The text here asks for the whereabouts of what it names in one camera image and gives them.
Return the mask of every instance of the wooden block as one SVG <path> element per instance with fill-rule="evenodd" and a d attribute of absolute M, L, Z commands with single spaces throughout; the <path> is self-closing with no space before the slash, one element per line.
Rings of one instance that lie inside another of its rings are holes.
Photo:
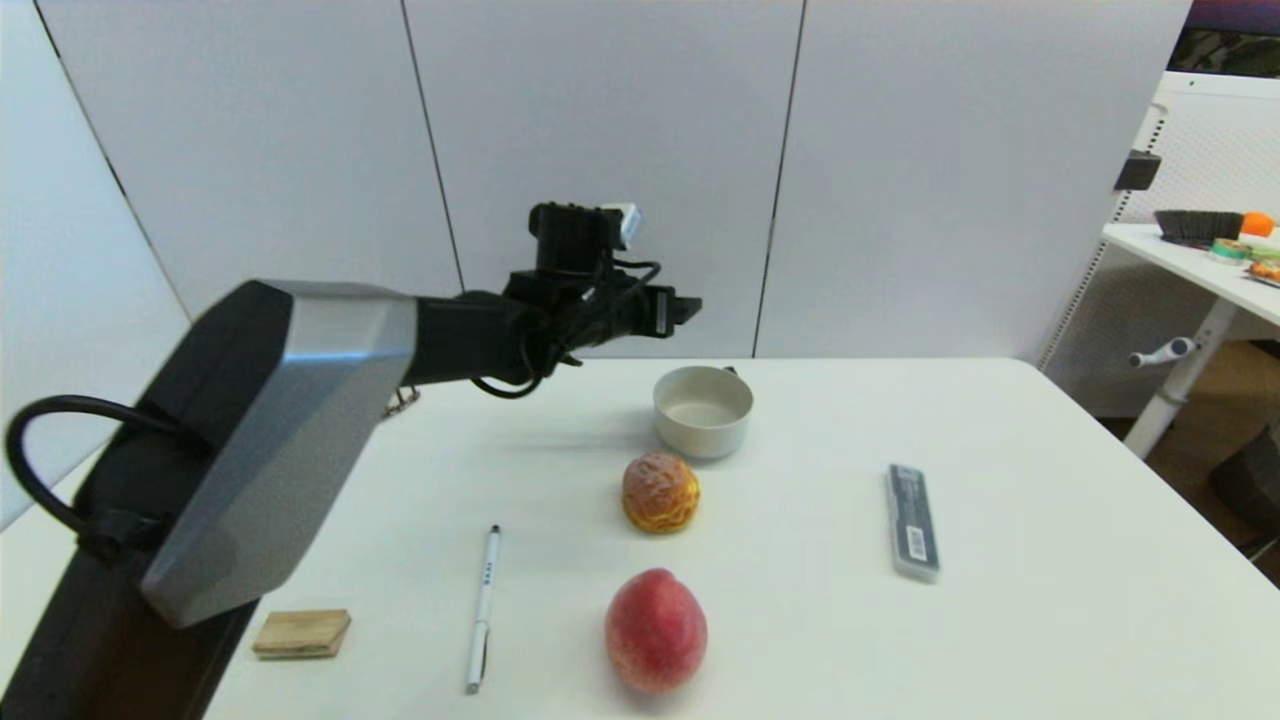
<path fill-rule="evenodd" d="M 333 657 L 348 625 L 351 615 L 346 610 L 273 612 L 257 633 L 253 652 L 260 660 Z"/>

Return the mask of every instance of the peach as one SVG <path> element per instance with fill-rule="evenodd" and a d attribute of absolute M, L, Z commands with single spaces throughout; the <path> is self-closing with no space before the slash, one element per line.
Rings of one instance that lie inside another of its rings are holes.
<path fill-rule="evenodd" d="M 707 653 L 703 609 L 669 570 L 627 580 L 604 618 L 604 646 L 622 682 L 641 692 L 671 692 L 698 671 Z"/>

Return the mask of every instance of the white wall panel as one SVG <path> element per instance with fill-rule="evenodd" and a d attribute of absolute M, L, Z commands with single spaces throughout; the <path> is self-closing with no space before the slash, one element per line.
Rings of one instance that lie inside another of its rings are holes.
<path fill-rule="evenodd" d="M 0 423 L 46 395 L 133 402 L 187 329 L 111 179 L 35 5 L 0 15 Z M 54 483 L 115 429 L 33 423 L 28 455 Z M 3 464 L 0 528 L 31 505 Z"/>
<path fill-rule="evenodd" d="M 672 340 L 599 352 L 750 355 L 800 3 L 407 9 L 467 288 L 532 266 L 532 205 L 634 201 L 631 255 L 705 306 Z"/>
<path fill-rule="evenodd" d="M 1034 359 L 1188 4 L 810 3 L 759 354 Z"/>
<path fill-rule="evenodd" d="M 460 290 L 399 3 L 42 9 L 188 310 L 253 277 Z"/>

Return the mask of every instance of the black cable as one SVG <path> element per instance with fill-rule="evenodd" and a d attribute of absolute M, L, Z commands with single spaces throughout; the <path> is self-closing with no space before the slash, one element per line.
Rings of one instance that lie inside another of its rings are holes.
<path fill-rule="evenodd" d="M 594 325 L 599 320 L 603 320 L 609 315 L 612 315 L 613 313 L 618 311 L 623 306 L 623 304 L 631 299 L 632 295 L 644 290 L 644 287 L 649 284 L 649 282 L 653 281 L 653 278 L 658 277 L 658 273 L 662 272 L 662 264 L 654 261 L 627 263 L 626 260 L 614 260 L 613 264 L 618 265 L 620 268 L 631 268 L 631 269 L 652 268 L 652 269 L 644 275 L 641 275 L 640 279 L 637 279 L 635 283 L 632 283 L 631 287 L 623 290 L 612 301 L 607 301 L 604 307 L 602 307 L 599 313 L 590 315 L 585 323 L 580 323 L 580 327 L 577 329 L 568 333 L 568 338 L 564 342 L 566 346 L 575 347 L 577 345 L 579 336 L 589 331 L 591 325 Z"/>
<path fill-rule="evenodd" d="M 529 346 L 526 345 L 527 337 L 529 336 L 525 336 L 525 340 L 521 340 L 520 342 L 520 359 L 525 361 L 525 370 L 529 370 L 529 377 L 532 378 L 527 386 L 520 389 L 502 389 L 486 383 L 484 378 L 471 378 L 471 384 L 494 397 L 500 397 L 503 400 L 520 400 L 521 397 L 525 397 L 538 389 L 538 386 L 543 383 L 543 377 L 534 372 L 534 364 L 529 360 Z"/>
<path fill-rule="evenodd" d="M 84 534 L 88 524 L 67 503 L 58 500 L 58 496 L 40 480 L 36 471 L 31 468 L 31 462 L 27 461 L 27 451 L 23 447 L 27 425 L 41 415 L 52 415 L 55 413 L 97 415 L 118 420 L 125 425 L 143 427 L 164 433 L 178 434 L 182 432 L 182 428 L 178 425 L 147 415 L 136 407 L 83 395 L 55 395 L 37 400 L 19 410 L 13 416 L 13 420 L 9 421 L 9 430 L 5 433 L 5 454 L 9 456 L 9 466 L 13 468 L 13 477 L 22 486 L 22 489 L 27 491 L 27 495 L 36 501 L 36 505 L 40 505 L 45 512 L 49 512 L 59 523 L 70 528 L 77 536 Z"/>
<path fill-rule="evenodd" d="M 488 392 L 494 397 L 500 397 L 503 400 L 520 400 L 521 397 L 525 397 L 526 395 L 538 389 L 538 386 L 541 384 L 541 382 L 543 378 L 539 377 L 534 378 L 532 382 L 530 382 L 527 386 L 520 389 L 502 389 L 498 387 L 493 387 L 492 384 L 484 382 L 481 378 L 471 378 L 471 384 L 476 386 L 477 388 Z"/>

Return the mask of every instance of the white desk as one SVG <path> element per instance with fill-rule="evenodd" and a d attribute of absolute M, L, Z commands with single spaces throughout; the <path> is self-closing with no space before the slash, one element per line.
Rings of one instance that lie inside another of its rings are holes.
<path fill-rule="evenodd" d="M 1280 290 L 1248 279 L 1244 268 L 1211 260 L 1202 250 L 1160 240 L 1158 225 L 1108 224 L 1102 237 L 1217 296 L 1196 332 L 1199 350 L 1178 361 L 1125 437 L 1125 445 L 1146 457 L 1187 404 L 1187 396 L 1222 345 L 1240 307 L 1280 327 Z"/>
<path fill-rule="evenodd" d="M 650 387 L 681 364 L 590 361 L 517 402 L 424 388 L 264 598 L 209 717 L 1275 712 L 1280 592 L 1030 366 L 735 361 L 756 395 L 746 445 L 696 468 L 687 530 L 643 536 L 622 515 L 621 474 L 655 446 Z M 928 474 L 937 585 L 892 570 L 892 461 Z M 493 523 L 489 667 L 468 697 Z M 37 514 L 3 539 L 8 678 L 70 541 Z M 694 591 L 710 641 L 691 685 L 643 702 L 614 680 L 602 624 L 613 592 L 652 566 Z M 326 607 L 353 616 L 337 659 L 253 659 L 268 611 Z"/>

